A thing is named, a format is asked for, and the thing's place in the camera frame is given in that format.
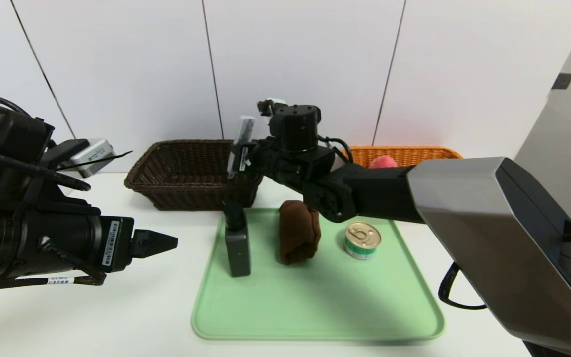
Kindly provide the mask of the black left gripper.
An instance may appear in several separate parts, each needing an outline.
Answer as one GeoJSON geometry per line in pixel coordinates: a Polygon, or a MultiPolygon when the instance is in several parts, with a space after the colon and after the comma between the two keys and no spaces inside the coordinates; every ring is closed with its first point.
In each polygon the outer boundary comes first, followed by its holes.
{"type": "Polygon", "coordinates": [[[41,215],[38,238],[103,273],[122,271],[133,258],[148,258],[177,248],[178,239],[148,229],[135,229],[130,217],[88,212],[49,212],[41,215]]]}

